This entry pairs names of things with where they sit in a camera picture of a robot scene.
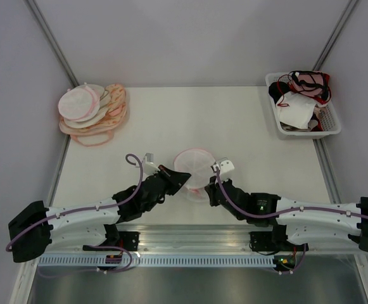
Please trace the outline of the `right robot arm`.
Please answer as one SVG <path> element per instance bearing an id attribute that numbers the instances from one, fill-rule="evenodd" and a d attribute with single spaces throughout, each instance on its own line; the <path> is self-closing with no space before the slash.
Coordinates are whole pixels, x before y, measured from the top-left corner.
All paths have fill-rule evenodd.
<path id="1" fill-rule="evenodd" d="M 211 206 L 221 206 L 239 221 L 271 227 L 270 243 L 277 250 L 288 246 L 354 243 L 368 253 L 368 197 L 357 203 L 325 206 L 276 194 L 247 193 L 232 180 L 210 179 L 205 191 Z"/>

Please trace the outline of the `white pink mesh laundry bag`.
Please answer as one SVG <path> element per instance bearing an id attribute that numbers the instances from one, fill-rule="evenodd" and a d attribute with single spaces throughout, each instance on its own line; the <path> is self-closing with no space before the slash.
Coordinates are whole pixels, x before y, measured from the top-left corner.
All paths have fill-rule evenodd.
<path id="1" fill-rule="evenodd" d="M 179 194 L 195 203 L 209 203 L 205 187 L 213 175 L 213 155 L 204 149 L 191 148 L 180 152 L 174 158 L 174 170 L 190 173 L 191 177 L 179 191 Z"/>

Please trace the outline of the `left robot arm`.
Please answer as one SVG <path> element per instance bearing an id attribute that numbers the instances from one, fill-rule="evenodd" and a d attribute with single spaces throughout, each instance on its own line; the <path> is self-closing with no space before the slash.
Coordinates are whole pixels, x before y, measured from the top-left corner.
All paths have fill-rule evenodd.
<path id="1" fill-rule="evenodd" d="M 56 250 L 114 250 L 120 242 L 117 224 L 150 212 L 190 178 L 190 173 L 160 165 L 139 184 L 91 205 L 52 208 L 32 202 L 9 222 L 6 251 L 15 263 L 22 263 Z"/>

